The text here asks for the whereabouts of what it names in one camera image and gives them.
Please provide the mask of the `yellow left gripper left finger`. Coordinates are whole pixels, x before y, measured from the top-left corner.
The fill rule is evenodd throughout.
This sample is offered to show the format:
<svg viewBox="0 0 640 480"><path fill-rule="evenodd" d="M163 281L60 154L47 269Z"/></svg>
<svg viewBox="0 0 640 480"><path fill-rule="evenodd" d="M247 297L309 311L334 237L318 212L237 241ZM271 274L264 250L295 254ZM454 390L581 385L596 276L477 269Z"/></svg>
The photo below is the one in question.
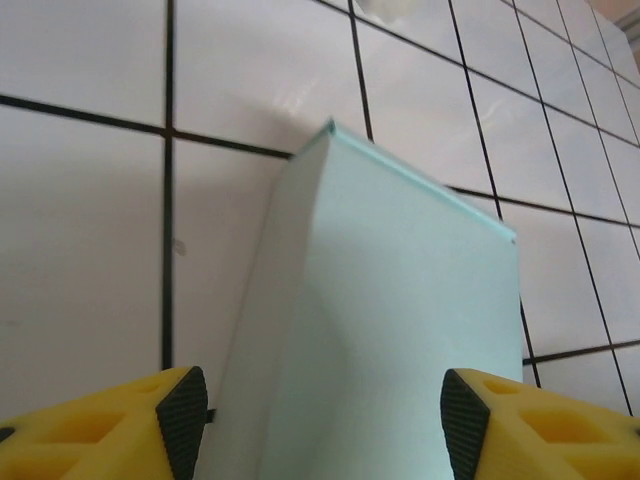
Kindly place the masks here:
<svg viewBox="0 0 640 480"><path fill-rule="evenodd" d="M1 476L191 479L207 422L203 370L164 370L2 421Z"/></svg>

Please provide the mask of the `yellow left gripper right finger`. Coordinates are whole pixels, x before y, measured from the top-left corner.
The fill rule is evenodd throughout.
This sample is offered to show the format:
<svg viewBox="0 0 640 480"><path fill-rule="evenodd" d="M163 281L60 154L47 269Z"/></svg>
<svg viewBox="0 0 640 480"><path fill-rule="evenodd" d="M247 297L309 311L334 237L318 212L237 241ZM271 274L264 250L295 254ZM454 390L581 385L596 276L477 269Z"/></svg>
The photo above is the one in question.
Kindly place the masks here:
<svg viewBox="0 0 640 480"><path fill-rule="evenodd" d="M636 479L639 420L473 369L449 369L441 423L457 479Z"/></svg>

